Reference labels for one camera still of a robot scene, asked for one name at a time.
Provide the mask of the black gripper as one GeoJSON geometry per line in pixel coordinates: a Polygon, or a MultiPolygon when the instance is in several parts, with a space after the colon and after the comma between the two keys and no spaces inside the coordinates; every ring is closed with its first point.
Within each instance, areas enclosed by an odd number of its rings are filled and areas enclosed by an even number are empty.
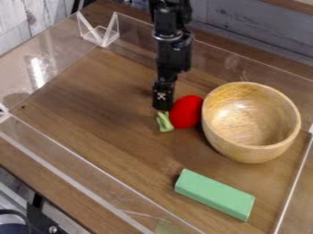
{"type": "Polygon", "coordinates": [[[152,84],[152,107],[159,111],[170,111],[178,74],[191,69],[192,33],[179,30],[175,34],[163,35],[152,31],[152,37],[156,40],[158,70],[158,80],[152,84]]]}

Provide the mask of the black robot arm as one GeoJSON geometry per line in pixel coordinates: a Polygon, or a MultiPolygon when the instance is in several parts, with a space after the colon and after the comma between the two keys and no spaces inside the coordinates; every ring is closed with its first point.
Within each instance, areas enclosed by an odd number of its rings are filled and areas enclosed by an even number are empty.
{"type": "Polygon", "coordinates": [[[192,33],[186,28],[192,19],[190,0],[149,0],[149,16],[158,70],[152,84],[152,107],[170,111],[178,74],[191,69],[192,33]]]}

